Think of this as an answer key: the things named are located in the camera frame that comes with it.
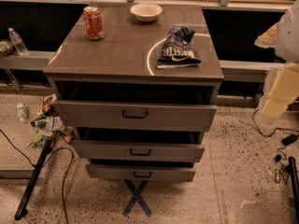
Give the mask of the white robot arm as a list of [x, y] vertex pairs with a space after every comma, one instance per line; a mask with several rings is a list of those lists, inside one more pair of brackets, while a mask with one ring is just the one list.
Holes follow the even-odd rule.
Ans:
[[261, 108], [265, 117], [278, 119], [299, 97], [299, 8], [290, 8], [279, 22], [256, 38], [254, 45], [274, 48], [276, 56], [286, 62], [276, 72]]

